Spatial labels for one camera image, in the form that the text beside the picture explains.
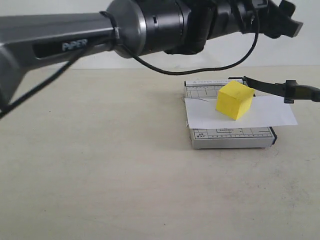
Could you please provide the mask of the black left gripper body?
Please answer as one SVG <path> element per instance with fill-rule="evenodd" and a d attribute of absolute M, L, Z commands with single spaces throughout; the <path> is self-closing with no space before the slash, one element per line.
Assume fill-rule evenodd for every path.
<path fill-rule="evenodd" d="M 258 13 L 259 33 L 277 39 L 280 33 L 272 29 L 277 5 L 271 0 L 183 0 L 190 13 L 181 43 L 165 53 L 195 55 L 203 51 L 208 40 L 240 32 L 255 33 Z"/>

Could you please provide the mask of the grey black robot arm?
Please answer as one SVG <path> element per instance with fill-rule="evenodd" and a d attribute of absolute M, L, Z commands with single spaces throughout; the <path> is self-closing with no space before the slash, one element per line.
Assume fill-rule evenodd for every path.
<path fill-rule="evenodd" d="M 0 19 L 0 107 L 5 109 L 27 72 L 89 55 L 128 48 L 195 55 L 207 40 L 235 32 L 264 34 L 279 7 L 271 0 L 114 0 L 94 13 L 3 16 Z"/>

